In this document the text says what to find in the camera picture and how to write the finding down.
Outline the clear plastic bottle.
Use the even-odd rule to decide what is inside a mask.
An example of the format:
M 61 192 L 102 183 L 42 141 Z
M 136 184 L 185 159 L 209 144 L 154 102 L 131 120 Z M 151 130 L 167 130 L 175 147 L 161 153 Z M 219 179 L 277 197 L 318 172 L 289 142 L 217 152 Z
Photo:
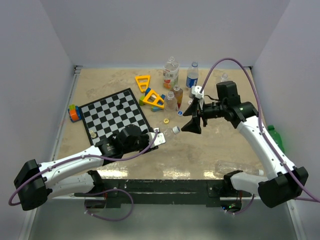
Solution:
M 221 78 L 220 78 L 220 81 L 221 82 L 226 82 L 228 79 L 229 79 L 228 74 L 227 73 L 223 73 Z
M 160 132 L 163 134 L 166 141 L 172 140 L 177 134 L 173 133 L 173 127 L 161 128 Z

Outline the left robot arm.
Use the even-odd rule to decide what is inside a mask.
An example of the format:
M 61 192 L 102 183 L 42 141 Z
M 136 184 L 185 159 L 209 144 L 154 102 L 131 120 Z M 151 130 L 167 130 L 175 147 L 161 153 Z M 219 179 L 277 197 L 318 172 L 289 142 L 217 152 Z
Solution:
M 73 193 L 99 196 L 104 184 L 97 173 L 90 170 L 113 162 L 125 161 L 125 154 L 140 156 L 165 144 L 165 136 L 158 129 L 142 131 L 130 124 L 118 134 L 101 140 L 86 150 L 63 159 L 37 163 L 35 159 L 24 163 L 13 183 L 15 192 L 9 205 L 15 206 L 14 197 L 24 211 L 43 205 L 47 200 Z

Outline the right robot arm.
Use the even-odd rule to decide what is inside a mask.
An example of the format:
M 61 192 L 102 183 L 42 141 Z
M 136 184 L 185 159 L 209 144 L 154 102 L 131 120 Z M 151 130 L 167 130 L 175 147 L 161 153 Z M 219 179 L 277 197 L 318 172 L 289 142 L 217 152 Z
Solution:
M 225 174 L 223 192 L 230 197 L 239 191 L 254 194 L 269 208 L 299 197 L 309 177 L 307 170 L 296 167 L 285 156 L 258 118 L 254 105 L 241 102 L 235 82 L 220 82 L 216 89 L 218 101 L 208 104 L 204 102 L 201 86 L 191 88 L 193 101 L 184 112 L 184 116 L 191 116 L 191 120 L 181 130 L 200 134 L 201 127 L 205 127 L 209 119 L 224 118 L 247 140 L 265 170 L 261 176 L 242 170 Z

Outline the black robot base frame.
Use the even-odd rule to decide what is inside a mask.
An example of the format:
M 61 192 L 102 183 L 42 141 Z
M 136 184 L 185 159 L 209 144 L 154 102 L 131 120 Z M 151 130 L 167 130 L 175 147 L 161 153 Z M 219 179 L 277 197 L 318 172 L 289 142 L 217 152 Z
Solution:
M 136 205 L 205 205 L 220 207 L 220 198 L 235 198 L 237 190 L 226 190 L 221 179 L 103 179 L 91 193 L 106 194 L 106 207 L 130 204 L 128 192 Z

